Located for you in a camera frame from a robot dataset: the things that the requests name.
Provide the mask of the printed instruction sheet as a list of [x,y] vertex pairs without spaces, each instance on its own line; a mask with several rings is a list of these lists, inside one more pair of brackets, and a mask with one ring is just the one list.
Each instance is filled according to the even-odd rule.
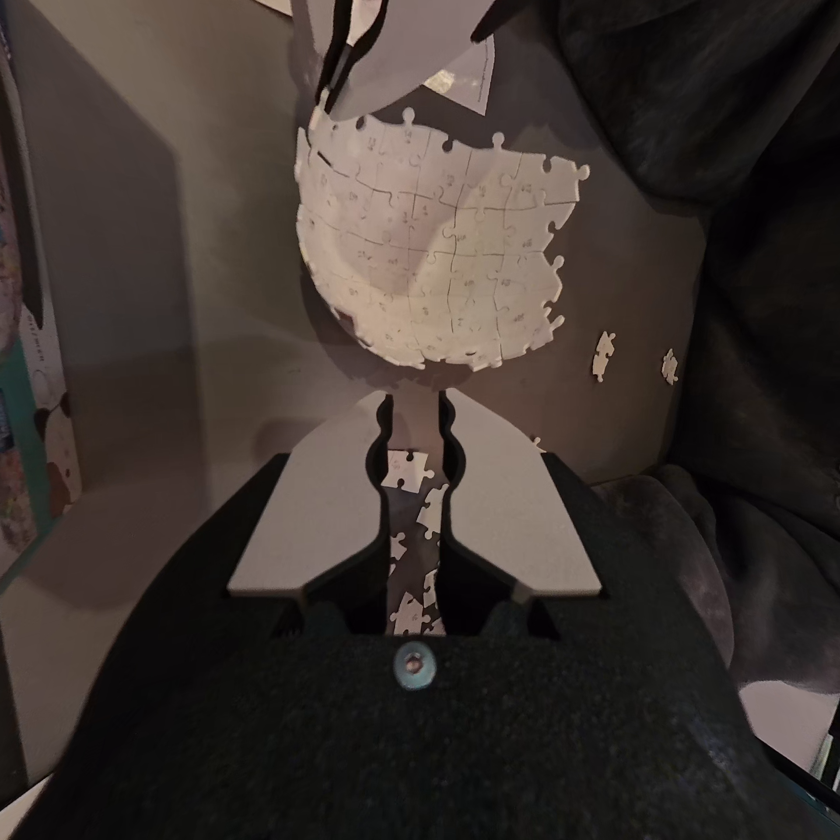
[[447,67],[426,79],[424,85],[438,95],[484,117],[495,67],[495,39],[471,45]]

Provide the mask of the partly built white puzzle ball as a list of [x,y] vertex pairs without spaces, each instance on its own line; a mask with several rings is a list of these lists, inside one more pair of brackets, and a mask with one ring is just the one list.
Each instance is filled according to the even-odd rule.
[[472,148],[414,122],[299,129],[297,239],[311,280],[356,341],[399,366],[497,368],[553,340],[562,291],[553,235],[587,164],[504,146]]

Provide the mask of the colourful puzzle ball box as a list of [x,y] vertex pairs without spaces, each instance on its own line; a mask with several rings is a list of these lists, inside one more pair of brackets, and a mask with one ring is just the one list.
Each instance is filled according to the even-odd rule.
[[6,589],[81,497],[24,114],[1,56],[1,582]]

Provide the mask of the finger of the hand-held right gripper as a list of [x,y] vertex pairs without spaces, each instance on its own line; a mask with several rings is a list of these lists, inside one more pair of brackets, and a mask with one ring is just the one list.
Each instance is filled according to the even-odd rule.
[[346,120],[379,111],[463,54],[488,1],[381,2],[347,46],[352,2],[336,2],[326,55],[326,113]]
[[346,1],[293,1],[295,57],[303,90],[319,104],[337,77],[348,36]]

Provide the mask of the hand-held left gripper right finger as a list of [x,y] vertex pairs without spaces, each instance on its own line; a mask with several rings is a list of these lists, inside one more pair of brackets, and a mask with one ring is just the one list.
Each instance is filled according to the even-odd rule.
[[442,536],[516,601],[596,596],[602,583],[542,450],[462,392],[440,393]]

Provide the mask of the person's dark clothing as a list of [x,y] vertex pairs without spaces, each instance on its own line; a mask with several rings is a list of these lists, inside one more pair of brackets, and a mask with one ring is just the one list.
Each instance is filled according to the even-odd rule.
[[710,210],[666,462],[597,492],[738,687],[837,694],[839,3],[554,5],[635,183]]

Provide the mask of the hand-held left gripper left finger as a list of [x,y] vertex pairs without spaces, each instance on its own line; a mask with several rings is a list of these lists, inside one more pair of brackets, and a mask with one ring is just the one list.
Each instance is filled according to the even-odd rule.
[[292,449],[227,588],[296,601],[383,593],[390,522],[392,396],[373,392]]

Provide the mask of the pile of loose puzzle pieces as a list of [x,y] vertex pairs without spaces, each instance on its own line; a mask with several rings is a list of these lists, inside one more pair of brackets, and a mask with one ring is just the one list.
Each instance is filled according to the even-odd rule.
[[447,484],[417,450],[390,450],[382,486],[392,510],[386,629],[396,636],[444,636],[436,582]]

